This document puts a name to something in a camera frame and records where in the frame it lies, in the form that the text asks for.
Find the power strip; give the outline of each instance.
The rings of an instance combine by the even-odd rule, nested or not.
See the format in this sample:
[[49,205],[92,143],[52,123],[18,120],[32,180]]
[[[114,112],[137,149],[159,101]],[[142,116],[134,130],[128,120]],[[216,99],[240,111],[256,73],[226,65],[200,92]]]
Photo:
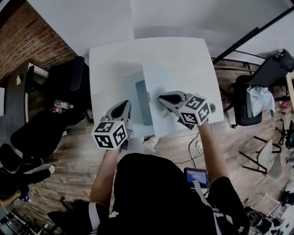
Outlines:
[[200,152],[200,150],[203,149],[202,142],[196,141],[195,147]]

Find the water bottle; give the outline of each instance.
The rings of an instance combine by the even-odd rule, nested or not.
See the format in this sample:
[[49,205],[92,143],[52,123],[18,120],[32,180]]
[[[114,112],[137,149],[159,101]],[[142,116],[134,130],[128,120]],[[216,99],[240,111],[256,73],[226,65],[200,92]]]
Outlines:
[[60,107],[60,108],[64,108],[64,109],[74,108],[74,106],[71,105],[70,103],[63,102],[63,101],[54,101],[53,104],[55,107]]
[[51,108],[51,111],[54,113],[62,114],[62,108],[61,107],[53,107]]

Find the white sneaker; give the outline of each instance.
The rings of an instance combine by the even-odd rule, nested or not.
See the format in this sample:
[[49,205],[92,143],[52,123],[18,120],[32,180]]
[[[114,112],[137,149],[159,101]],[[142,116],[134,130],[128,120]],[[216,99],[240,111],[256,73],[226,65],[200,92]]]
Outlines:
[[50,167],[48,168],[48,170],[50,171],[50,175],[52,175],[55,171],[55,167],[54,165],[50,165]]
[[149,137],[148,140],[144,141],[146,144],[150,144],[153,148],[158,143],[159,138],[157,138],[155,135]]

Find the hand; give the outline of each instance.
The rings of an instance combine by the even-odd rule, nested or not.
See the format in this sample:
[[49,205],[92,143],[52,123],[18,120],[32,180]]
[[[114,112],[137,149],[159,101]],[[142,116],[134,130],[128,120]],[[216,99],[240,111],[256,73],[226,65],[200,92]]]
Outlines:
[[20,197],[22,195],[22,192],[20,191],[20,190],[17,190],[16,192],[15,192],[15,196],[16,197]]

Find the floor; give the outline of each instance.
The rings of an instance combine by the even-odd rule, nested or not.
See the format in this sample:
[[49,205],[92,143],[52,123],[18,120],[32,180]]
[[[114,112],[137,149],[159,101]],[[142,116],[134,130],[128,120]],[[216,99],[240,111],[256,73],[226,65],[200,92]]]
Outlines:
[[[243,64],[232,62],[219,62],[216,67],[237,67],[243,68]],[[237,76],[248,74],[248,72],[240,71],[223,71],[217,70],[217,79],[219,85],[225,90],[231,90],[231,84]],[[29,108],[31,115],[37,110],[42,109],[42,98],[39,95],[29,97]],[[223,97],[223,105],[226,106],[228,101]],[[290,168],[286,165],[286,158],[290,151],[283,147],[282,160],[284,166],[283,177],[275,182],[266,178],[264,175],[252,172],[242,168],[241,163],[245,159],[241,158],[239,151],[255,157],[255,151],[262,148],[263,142],[253,138],[254,135],[265,140],[272,139],[277,143],[280,135],[275,127],[281,128],[280,119],[283,118],[286,126],[292,118],[291,114],[282,115],[279,112],[279,103],[276,102],[276,115],[274,118],[263,120],[262,123],[250,127],[231,128],[234,124],[234,112],[230,110],[225,115],[225,120],[213,124],[213,132],[221,151],[230,168],[230,178],[233,186],[239,194],[241,201],[248,198],[247,205],[260,210],[263,213],[270,212],[275,203],[264,199],[263,194],[268,193],[273,198],[278,198],[281,191],[288,182]],[[45,159],[46,163],[55,165],[55,173],[41,183],[33,185],[30,193],[31,202],[14,202],[15,211],[30,220],[35,220],[37,224],[43,225],[49,223],[47,213],[55,210],[64,211],[59,199],[63,196],[67,202],[76,199],[87,200],[89,197],[91,185],[95,179],[99,169],[104,151],[98,150],[91,136],[93,125],[83,120],[78,125],[68,130],[68,135],[62,137],[61,142],[51,157]],[[197,128],[193,131],[185,130],[176,134],[168,135],[161,138],[155,149],[166,158],[175,163],[189,160],[187,146],[197,133]],[[195,148],[195,144],[191,147],[192,156],[199,156],[199,152]],[[195,159],[198,168],[205,168],[204,158]],[[178,164],[184,167],[192,167],[191,162]]]

